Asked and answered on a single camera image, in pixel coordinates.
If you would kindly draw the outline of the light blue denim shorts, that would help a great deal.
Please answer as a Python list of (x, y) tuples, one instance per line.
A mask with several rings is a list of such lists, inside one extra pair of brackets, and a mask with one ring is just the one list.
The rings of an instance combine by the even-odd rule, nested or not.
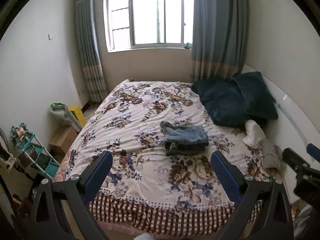
[(167, 142), (178, 145), (204, 145), (208, 146), (209, 137), (202, 126), (174, 126), (169, 122), (160, 123)]

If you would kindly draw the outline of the grey folded garment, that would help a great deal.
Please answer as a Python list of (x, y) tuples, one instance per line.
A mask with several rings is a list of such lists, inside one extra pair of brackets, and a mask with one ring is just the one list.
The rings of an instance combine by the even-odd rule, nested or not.
[(282, 150), (268, 139), (261, 142), (261, 149), (263, 153), (263, 168), (265, 170), (278, 170), (282, 171), (285, 164), (282, 160)]

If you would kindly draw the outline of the white bed headboard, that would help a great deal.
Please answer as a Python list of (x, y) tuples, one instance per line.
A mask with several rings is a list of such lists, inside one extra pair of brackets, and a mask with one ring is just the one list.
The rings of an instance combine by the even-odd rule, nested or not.
[(312, 168), (319, 170), (319, 162), (306, 151), (309, 143), (319, 147), (319, 132), (284, 91), (266, 77), (263, 80), (276, 101), (278, 113), (278, 119), (270, 121), (265, 128), (267, 138), (281, 150), (291, 148)]

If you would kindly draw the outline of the white folded garment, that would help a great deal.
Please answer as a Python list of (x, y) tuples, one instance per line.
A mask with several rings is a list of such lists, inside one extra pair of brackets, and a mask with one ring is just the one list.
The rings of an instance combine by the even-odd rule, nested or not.
[(261, 149), (262, 143), (266, 140), (263, 129), (254, 120), (247, 120), (245, 129), (246, 136), (242, 139), (243, 143), (255, 150)]

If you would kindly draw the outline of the dark teal pillow back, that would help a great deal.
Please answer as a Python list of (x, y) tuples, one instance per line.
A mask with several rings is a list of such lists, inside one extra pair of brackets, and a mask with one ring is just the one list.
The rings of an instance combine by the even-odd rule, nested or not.
[(249, 116), (277, 120), (278, 113), (275, 99), (268, 90), (261, 72), (247, 72), (235, 74), (232, 77), (242, 94), (245, 102), (245, 110)]

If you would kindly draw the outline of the dark teal pillow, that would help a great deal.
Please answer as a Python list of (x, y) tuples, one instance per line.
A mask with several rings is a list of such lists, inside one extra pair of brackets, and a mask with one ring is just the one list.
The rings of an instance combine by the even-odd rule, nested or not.
[(268, 90), (261, 72), (247, 72), (235, 74), (232, 77), (242, 94), (245, 102), (245, 110), (249, 116), (277, 120), (278, 113), (275, 99)]
[(215, 125), (244, 129), (250, 117), (246, 114), (244, 98), (237, 85), (212, 77), (195, 81), (191, 90), (200, 97)]

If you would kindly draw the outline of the standing fan with cloth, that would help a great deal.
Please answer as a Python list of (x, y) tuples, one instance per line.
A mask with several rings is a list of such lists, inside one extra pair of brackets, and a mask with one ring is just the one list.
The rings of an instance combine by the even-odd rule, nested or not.
[(1, 129), (1, 168), (4, 168), (8, 173), (10, 173), (15, 163), (16, 158), (9, 152), (7, 137)]

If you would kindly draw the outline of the teal shelf rack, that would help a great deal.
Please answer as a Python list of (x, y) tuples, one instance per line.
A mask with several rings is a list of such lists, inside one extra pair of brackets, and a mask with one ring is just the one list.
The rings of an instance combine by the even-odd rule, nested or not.
[(23, 167), (30, 166), (49, 180), (54, 179), (60, 164), (43, 146), (36, 134), (29, 131), (25, 123), (11, 127), (10, 140), (19, 153), (18, 159)]

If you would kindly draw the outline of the dark teal pillow front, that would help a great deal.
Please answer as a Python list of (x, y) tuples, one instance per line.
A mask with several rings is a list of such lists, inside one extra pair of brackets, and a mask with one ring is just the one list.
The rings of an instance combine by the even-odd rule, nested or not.
[(244, 98), (237, 85), (212, 77), (195, 81), (191, 90), (200, 97), (215, 125), (244, 129), (250, 117), (246, 114)]

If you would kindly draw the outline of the yellow box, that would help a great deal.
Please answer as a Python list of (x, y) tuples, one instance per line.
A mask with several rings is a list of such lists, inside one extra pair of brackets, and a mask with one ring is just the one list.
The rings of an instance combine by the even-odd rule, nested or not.
[(75, 116), (79, 124), (84, 127), (86, 124), (86, 119), (79, 105), (68, 105), (69, 111)]

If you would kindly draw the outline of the folded dark jeans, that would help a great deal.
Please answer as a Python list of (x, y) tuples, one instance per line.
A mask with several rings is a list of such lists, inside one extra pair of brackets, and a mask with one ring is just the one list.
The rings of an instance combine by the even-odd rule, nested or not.
[(208, 143), (185, 145), (169, 141), (165, 142), (164, 144), (167, 156), (197, 155), (199, 153), (203, 153), (208, 145)]

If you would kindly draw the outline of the floral quilt bedspread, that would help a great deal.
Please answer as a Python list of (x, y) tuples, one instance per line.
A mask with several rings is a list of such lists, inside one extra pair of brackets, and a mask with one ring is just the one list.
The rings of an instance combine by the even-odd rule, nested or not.
[[(161, 122), (202, 126), (209, 137), (203, 153), (167, 156)], [(272, 181), (276, 170), (263, 168), (263, 153), (243, 143), (245, 133), (216, 126), (188, 83), (123, 81), (108, 95), (64, 157), (54, 180), (81, 174), (103, 151), (113, 166), (97, 196), (103, 210), (158, 208), (183, 213), (229, 207), (212, 170), (220, 151), (243, 174)]]

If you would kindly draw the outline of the left striped curtain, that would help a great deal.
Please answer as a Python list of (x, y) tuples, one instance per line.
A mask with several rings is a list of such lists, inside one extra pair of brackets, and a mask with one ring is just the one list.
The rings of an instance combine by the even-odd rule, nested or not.
[(101, 65), (94, 19), (94, 0), (75, 0), (75, 30), (82, 72), (92, 102), (108, 94)]

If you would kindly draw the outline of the right striped curtain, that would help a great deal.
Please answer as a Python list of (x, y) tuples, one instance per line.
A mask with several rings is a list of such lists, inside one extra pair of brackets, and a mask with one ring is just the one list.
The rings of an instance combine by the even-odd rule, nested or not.
[(229, 79), (244, 66), (248, 0), (194, 0), (192, 81)]

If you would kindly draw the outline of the window with white frame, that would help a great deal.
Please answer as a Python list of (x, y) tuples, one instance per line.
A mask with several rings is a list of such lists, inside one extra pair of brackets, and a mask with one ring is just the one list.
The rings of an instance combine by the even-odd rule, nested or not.
[(104, 0), (109, 51), (187, 48), (193, 41), (194, 0)]

